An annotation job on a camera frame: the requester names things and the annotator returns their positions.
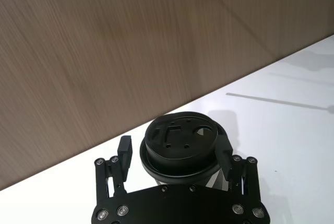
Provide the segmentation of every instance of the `wood-grain wall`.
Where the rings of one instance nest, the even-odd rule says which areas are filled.
[[[0,188],[334,33],[334,0],[0,0]]]

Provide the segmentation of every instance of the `screw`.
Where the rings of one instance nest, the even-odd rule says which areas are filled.
[[[103,160],[102,159],[98,159],[97,161],[96,161],[96,164],[97,165],[101,165],[103,163]]]
[[[253,208],[252,212],[257,218],[263,218],[265,216],[265,212],[262,208]]]
[[[98,220],[104,220],[108,216],[108,211],[107,210],[101,210],[98,212]]]
[[[113,158],[111,159],[111,161],[112,161],[113,163],[118,162],[118,157],[117,157],[117,156],[113,157]]]
[[[241,157],[239,155],[233,155],[234,161],[241,161]]]
[[[232,210],[237,215],[242,215],[244,213],[244,208],[239,204],[234,204]]]
[[[192,185],[192,186],[189,187],[189,190],[190,190],[191,192],[194,192],[194,191],[196,191],[196,187],[195,187],[194,185]]]
[[[118,216],[125,216],[129,212],[129,208],[127,206],[120,206],[117,209],[117,215]]]
[[[256,162],[256,159],[253,158],[253,157],[249,157],[249,158],[248,158],[248,161],[249,161],[250,163],[255,163],[255,162]]]

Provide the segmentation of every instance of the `cutout hole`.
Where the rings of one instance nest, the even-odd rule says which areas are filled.
[[[179,138],[181,135],[181,126],[169,126],[167,127],[167,132],[165,134],[166,143],[173,143],[173,141]]]
[[[109,191],[109,195],[114,195],[114,182],[112,179],[108,180],[108,191]]]
[[[207,126],[201,126],[194,130],[194,133],[200,136],[208,136],[211,134],[211,129]]]

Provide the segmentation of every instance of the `white table surface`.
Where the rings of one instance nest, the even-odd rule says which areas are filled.
[[[235,154],[258,159],[261,201],[271,223],[314,224],[334,223],[331,106],[334,36],[173,112],[208,115],[225,128]],[[128,192],[156,185],[139,158],[139,145],[148,124],[125,133],[132,136],[134,149],[125,183]],[[89,224],[96,205],[93,162],[117,154],[119,139],[0,191],[0,223]]]

